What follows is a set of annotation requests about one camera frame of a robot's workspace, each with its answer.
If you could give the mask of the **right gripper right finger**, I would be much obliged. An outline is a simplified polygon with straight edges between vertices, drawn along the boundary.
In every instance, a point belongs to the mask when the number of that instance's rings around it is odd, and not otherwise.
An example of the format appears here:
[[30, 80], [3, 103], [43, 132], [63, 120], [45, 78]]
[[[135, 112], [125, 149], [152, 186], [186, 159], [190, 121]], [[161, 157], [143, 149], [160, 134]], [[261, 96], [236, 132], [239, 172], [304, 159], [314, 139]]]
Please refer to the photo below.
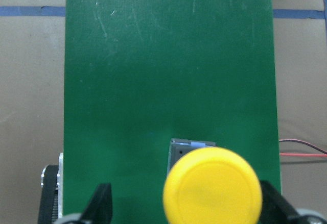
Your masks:
[[259, 223], [298, 223], [299, 214], [268, 181], [260, 180], [262, 210]]

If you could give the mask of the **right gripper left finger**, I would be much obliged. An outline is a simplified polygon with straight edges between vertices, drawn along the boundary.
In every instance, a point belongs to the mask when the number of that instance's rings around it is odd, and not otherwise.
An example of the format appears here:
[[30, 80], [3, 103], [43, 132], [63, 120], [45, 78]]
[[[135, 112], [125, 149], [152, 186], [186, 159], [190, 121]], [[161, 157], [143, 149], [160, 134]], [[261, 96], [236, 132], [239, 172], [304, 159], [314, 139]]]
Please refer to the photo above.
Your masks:
[[99, 184], [80, 216], [83, 223], [111, 223], [113, 201], [110, 183]]

